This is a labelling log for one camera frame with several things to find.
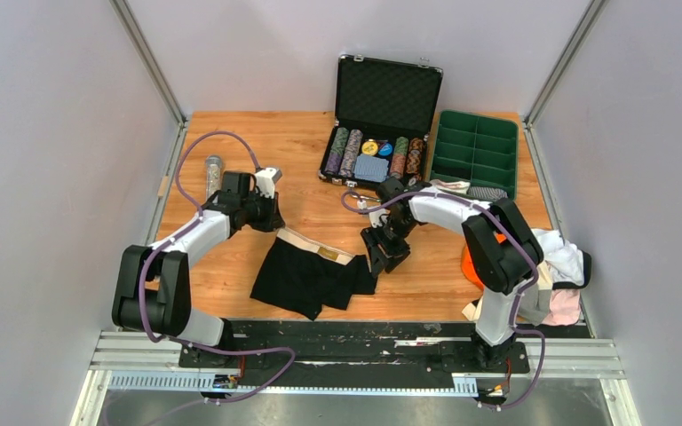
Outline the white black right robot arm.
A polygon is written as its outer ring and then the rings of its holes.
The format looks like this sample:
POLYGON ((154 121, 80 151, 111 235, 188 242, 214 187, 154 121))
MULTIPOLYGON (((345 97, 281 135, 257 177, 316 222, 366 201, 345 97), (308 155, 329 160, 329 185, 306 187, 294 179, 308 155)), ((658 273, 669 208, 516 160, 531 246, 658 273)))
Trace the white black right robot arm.
POLYGON ((471 347, 475 365, 494 370, 507 358, 505 342, 516 331, 519 301, 538 280, 543 249, 510 198, 473 201, 426 183, 405 186, 390 177, 377 188, 375 207, 353 191, 348 209, 366 215, 370 225, 361 232, 371 271, 389 273, 408 258, 407 238, 418 225, 437 225, 464 236, 475 272, 484 286, 479 337, 471 347))

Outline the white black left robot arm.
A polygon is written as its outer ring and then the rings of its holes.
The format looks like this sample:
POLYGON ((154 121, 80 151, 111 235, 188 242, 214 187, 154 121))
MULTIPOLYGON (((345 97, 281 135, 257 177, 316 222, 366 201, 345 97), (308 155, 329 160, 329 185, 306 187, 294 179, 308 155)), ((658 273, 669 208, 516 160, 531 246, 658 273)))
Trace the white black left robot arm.
POLYGON ((192 306, 190 271, 245 225, 263 233, 284 227, 276 191, 281 177, 277 168, 227 171, 220 189, 174 234, 148 246, 129 246, 121 258, 113 323, 149 332, 155 339, 201 344, 212 365, 229 365, 237 346, 230 325, 192 306))

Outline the grey striped underwear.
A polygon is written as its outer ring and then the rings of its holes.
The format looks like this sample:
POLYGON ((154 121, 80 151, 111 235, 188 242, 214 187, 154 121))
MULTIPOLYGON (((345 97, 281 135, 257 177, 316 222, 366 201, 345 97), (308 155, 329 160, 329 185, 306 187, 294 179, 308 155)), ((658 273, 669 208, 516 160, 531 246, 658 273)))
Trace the grey striped underwear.
POLYGON ((488 202, 494 202, 509 197, 504 189, 490 186, 471 186, 467 191, 467 196, 475 200, 488 202))

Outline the black underwear cream waistband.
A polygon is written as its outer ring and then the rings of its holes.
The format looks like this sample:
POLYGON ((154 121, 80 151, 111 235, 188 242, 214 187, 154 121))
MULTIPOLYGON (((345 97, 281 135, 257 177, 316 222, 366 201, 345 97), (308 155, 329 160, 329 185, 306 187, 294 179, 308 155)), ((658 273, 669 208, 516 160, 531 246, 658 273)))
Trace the black underwear cream waistband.
POLYGON ((316 320, 324 307, 346 310, 353 296, 376 293, 377 277, 364 255, 352 255, 280 229, 250 297, 316 320))

